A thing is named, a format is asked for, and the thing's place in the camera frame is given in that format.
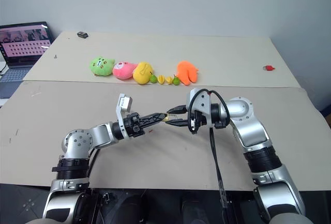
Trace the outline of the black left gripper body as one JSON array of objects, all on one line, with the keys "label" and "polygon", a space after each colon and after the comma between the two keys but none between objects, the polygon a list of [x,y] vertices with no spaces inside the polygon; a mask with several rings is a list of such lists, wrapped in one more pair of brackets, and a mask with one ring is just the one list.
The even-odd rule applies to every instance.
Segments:
[{"label": "black left gripper body", "polygon": [[138,113],[127,115],[124,119],[125,130],[129,137],[139,137],[145,134],[141,119]]}]

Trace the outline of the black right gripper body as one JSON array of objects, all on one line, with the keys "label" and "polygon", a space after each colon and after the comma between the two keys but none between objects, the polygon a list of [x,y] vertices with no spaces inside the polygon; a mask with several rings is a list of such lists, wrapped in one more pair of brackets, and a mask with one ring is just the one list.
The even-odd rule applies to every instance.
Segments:
[{"label": "black right gripper body", "polygon": [[196,134],[199,128],[206,124],[206,117],[202,114],[202,112],[194,110],[193,113],[188,113],[188,128],[192,134]]}]

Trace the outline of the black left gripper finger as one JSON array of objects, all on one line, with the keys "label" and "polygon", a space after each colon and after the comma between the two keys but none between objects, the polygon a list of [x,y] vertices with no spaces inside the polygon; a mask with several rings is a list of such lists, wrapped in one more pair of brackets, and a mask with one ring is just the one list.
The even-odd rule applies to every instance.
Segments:
[{"label": "black left gripper finger", "polygon": [[152,125],[156,125],[160,122],[162,122],[165,118],[167,118],[166,116],[145,116],[141,118],[141,128],[144,129],[146,127],[152,126]]},{"label": "black left gripper finger", "polygon": [[150,115],[147,115],[148,117],[150,117],[150,116],[166,116],[166,117],[168,117],[168,115],[166,114],[166,113],[153,113],[153,114],[150,114]]}]

